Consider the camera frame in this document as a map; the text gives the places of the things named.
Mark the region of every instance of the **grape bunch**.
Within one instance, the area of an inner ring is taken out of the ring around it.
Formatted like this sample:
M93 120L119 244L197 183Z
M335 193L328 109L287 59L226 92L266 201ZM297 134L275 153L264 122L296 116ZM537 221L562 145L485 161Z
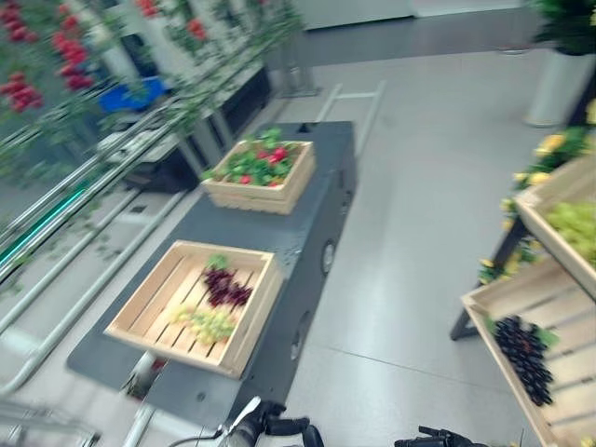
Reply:
M232 282L234 274L225 268L211 268L205 278L208 287L209 303L213 307L218 305L245 305L249 301L252 288Z
M226 302L228 290L232 284L232 274L224 268L211 268L205 278L208 287L209 303L213 307Z
M213 345L232 335L236 320L229 309L200 309L195 305L179 305L172 309L170 322L182 323L202 345Z
M541 407L550 405L549 383L552 374L544 366L547 346L538 337L540 328L526 324L518 316L496 322L495 340L523 383L532 402Z
M547 220L596 268L596 202L558 203Z

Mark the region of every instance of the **green grape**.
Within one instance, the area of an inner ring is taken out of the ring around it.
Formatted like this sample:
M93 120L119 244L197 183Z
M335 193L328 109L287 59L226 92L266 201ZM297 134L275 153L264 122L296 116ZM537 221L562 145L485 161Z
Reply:
M596 202L558 203L547 221L574 250L596 265Z

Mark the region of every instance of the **floor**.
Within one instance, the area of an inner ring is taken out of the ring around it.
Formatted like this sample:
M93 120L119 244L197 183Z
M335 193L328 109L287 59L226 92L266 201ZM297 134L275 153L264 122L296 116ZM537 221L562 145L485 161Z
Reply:
M359 191L287 401L287 415L309 415L328 446L387 446L414 437L418 425L491 445L518 440L524 430L524 445L538 445L482 342L448 337L478 258L501 236L498 203L511 173L548 133L522 123L545 51L506 56L487 49L494 48L338 58L315 69L321 96L275 100L254 123L271 116L312 121L338 83L363 92L386 81L359 154ZM362 132L370 106L342 100L327 120L353 120ZM186 197L118 273L18 399L76 414L103 433L102 447L122 445L137 402L66 371L64 361L200 194ZM164 447L194 429L160 421L143 446Z

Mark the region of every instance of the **artificial plant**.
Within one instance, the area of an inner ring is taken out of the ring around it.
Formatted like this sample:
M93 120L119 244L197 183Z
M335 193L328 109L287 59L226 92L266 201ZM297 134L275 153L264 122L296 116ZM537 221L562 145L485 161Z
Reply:
M555 42L557 49L570 55L596 52L596 0L534 0L545 23L536 42Z

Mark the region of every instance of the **wooden shelf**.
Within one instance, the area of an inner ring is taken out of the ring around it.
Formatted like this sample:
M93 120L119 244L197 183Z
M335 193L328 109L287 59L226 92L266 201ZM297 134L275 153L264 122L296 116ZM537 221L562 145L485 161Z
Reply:
M557 203L582 200L596 200L596 154L557 169L548 181L520 193L515 204L528 231L596 301L596 270L546 220Z
M578 447L596 436L596 304L561 266L547 259L513 279L498 280L462 297L543 446ZM501 353L485 319L519 315L555 332L561 341L547 351L552 405L537 407Z

